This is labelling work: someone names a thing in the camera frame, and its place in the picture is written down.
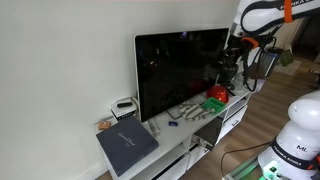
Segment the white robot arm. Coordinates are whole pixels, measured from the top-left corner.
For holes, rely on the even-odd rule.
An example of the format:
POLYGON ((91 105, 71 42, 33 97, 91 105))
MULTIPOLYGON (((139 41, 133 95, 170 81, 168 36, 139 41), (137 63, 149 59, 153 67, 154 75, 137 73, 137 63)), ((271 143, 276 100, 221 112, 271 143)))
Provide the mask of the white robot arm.
MULTIPOLYGON (((241 39, 243 65, 254 62, 285 23, 316 15, 320 0, 240 0, 232 33, 241 39)), ((288 108, 289 121, 258 155, 265 180, 319 180, 320 93, 313 91, 288 108)))

